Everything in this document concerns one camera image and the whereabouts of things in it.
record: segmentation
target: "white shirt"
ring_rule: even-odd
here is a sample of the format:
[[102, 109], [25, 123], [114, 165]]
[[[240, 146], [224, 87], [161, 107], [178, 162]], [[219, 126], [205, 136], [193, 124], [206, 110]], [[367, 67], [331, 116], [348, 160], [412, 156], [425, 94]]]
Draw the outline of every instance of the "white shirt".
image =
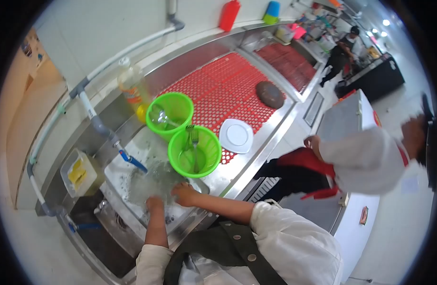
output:
[[[290, 209], [256, 203], [250, 227], [261, 254], [289, 285], [339, 285], [343, 261], [338, 242], [327, 231]], [[146, 244], [136, 259], [136, 285], [161, 285], [170, 249]], [[182, 266], [179, 284], [259, 283], [247, 266], [225, 267], [201, 255]]]
[[333, 164], [342, 191], [384, 194], [394, 189], [405, 171], [400, 147], [384, 129], [369, 128], [338, 141], [322, 141], [320, 154]]

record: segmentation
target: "white plate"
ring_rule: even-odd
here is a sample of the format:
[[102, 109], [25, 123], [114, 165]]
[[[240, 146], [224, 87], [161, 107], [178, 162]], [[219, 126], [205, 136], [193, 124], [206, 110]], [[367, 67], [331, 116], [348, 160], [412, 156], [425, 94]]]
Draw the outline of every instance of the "white plate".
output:
[[241, 120], [226, 119], [218, 139], [223, 148], [234, 153], [247, 153], [253, 143], [253, 129]]

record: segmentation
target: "plastic bottle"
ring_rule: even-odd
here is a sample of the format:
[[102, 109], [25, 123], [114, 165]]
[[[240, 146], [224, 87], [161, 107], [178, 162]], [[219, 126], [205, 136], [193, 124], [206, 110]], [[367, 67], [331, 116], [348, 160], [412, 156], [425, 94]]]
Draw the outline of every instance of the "plastic bottle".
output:
[[139, 121], [146, 122], [146, 111], [152, 102], [144, 75], [141, 70], [131, 65], [129, 57], [119, 60], [120, 74], [117, 77], [119, 89], [131, 105]]
[[234, 20], [236, 20], [236, 16], [238, 15], [239, 8], [241, 7], [241, 3], [238, 0], [231, 0], [226, 3], [223, 7], [223, 13], [220, 18], [220, 24], [218, 25], [220, 29], [224, 31], [231, 31], [231, 27], [233, 27]]

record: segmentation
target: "drain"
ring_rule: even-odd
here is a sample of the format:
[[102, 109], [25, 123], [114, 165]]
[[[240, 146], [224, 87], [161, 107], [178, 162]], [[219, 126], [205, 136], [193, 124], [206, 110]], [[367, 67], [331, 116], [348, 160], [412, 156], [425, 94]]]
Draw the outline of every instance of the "drain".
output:
[[117, 213], [115, 214], [115, 222], [119, 226], [119, 228], [121, 228], [121, 229], [125, 230], [128, 228], [128, 225], [125, 224], [124, 220]]

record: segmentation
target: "fork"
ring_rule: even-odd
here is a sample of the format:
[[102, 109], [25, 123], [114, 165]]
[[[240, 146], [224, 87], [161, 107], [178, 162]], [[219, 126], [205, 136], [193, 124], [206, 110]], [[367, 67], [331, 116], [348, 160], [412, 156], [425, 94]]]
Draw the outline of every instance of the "fork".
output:
[[197, 154], [197, 150], [196, 147], [199, 143], [199, 134], [198, 134], [198, 130], [195, 129], [195, 125], [191, 125], [190, 127], [191, 129], [191, 139], [192, 139], [192, 145], [193, 145], [193, 149], [194, 149], [194, 154], [195, 154], [195, 162], [193, 165], [193, 172], [194, 173], [198, 173], [199, 172], [199, 166], [198, 166], [198, 154]]
[[191, 140], [190, 136], [191, 136], [191, 133], [193, 131], [193, 127], [194, 126], [195, 125], [190, 124], [187, 127], [185, 127], [185, 130], [187, 131], [187, 142], [185, 143], [184, 151], [188, 151], [190, 149], [190, 145], [191, 145], [191, 143], [190, 143], [190, 140]]

